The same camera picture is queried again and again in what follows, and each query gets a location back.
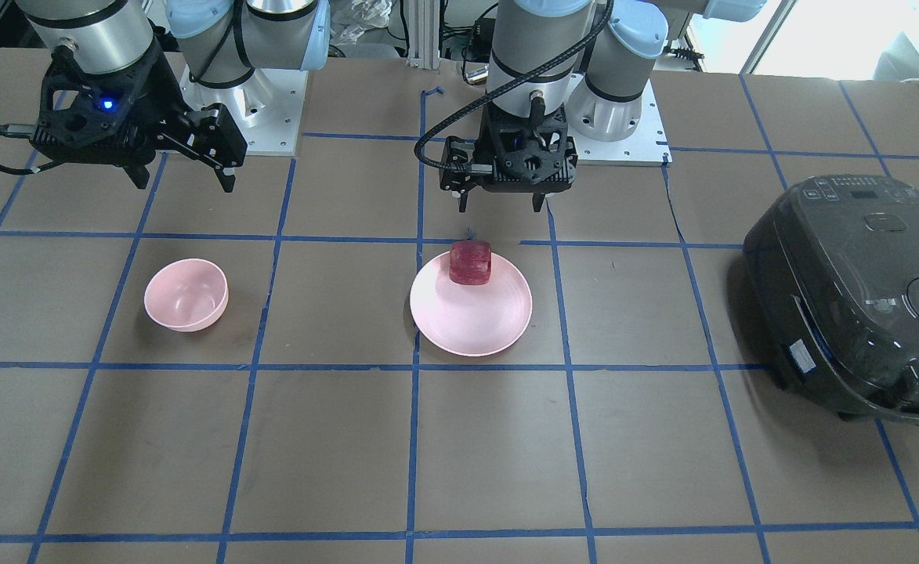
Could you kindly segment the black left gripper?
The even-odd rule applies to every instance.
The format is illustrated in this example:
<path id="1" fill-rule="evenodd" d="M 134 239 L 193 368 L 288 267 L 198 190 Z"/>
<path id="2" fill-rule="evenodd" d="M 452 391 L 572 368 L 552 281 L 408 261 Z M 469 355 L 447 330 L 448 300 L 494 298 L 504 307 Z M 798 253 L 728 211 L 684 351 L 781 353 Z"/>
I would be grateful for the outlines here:
<path id="1" fill-rule="evenodd" d="M 473 165 L 474 172 L 441 170 L 439 188 L 457 193 L 459 213 L 466 213 L 474 186 L 492 193 L 532 193 L 532 210 L 539 213 L 549 193 L 573 185 L 577 160 L 563 106 L 533 119 L 488 103 L 477 140 L 449 136 L 442 154 L 445 163 Z"/>

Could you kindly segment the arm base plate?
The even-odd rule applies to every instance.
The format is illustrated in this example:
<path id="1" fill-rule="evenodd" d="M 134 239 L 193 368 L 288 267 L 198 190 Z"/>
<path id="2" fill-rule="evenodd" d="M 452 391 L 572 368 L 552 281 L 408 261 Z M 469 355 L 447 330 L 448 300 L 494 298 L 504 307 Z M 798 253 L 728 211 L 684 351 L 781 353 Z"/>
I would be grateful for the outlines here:
<path id="1" fill-rule="evenodd" d="M 180 80 L 184 100 L 193 108 L 226 104 L 248 144 L 249 156 L 295 156 L 308 71 L 256 69 L 243 85 L 227 89 L 197 85 L 188 71 L 184 68 Z"/>
<path id="2" fill-rule="evenodd" d="M 597 96 L 584 75 L 571 75 L 566 101 L 569 132 L 582 164 L 655 165 L 671 163 L 671 151 L 653 83 L 638 99 L 620 103 Z"/>

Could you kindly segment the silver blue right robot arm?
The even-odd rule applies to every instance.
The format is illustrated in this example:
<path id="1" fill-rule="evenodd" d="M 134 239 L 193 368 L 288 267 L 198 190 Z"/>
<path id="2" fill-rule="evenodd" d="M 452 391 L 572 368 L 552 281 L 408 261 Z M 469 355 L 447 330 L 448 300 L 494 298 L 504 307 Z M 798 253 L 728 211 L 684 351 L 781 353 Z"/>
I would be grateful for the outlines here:
<path id="1" fill-rule="evenodd" d="M 316 71 L 327 60 L 327 1 L 168 1 L 168 24 L 137 1 L 19 1 L 50 51 L 29 140 L 47 164 L 111 165 L 147 188 L 147 165 L 176 151 L 224 192 L 247 157 L 244 130 L 274 112 L 266 69 Z"/>

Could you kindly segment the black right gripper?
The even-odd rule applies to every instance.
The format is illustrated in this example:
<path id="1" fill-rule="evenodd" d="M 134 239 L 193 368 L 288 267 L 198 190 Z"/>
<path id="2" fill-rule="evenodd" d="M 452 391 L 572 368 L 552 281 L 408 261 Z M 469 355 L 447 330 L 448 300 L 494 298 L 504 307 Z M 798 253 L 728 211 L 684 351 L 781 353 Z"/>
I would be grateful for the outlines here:
<path id="1" fill-rule="evenodd" d="M 173 150 L 201 161 L 224 193 L 236 188 L 247 140 L 222 103 L 195 110 L 157 42 L 129 67 L 86 74 L 68 46 L 58 46 L 42 82 L 31 146 L 53 163 L 114 165 L 138 190 L 149 185 L 147 165 Z"/>

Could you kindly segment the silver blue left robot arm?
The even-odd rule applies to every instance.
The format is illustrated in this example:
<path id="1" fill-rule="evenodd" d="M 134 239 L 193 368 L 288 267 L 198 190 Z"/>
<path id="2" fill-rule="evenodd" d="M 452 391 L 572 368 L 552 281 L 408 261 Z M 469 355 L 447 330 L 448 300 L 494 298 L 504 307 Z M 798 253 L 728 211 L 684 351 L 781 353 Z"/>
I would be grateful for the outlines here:
<path id="1" fill-rule="evenodd" d="M 463 212 L 469 195 L 546 197 L 577 179 L 580 150 L 621 149 L 653 116 L 646 95 L 670 9 L 746 22 L 762 1 L 501 1 L 487 90 L 425 133 L 418 160 Z"/>

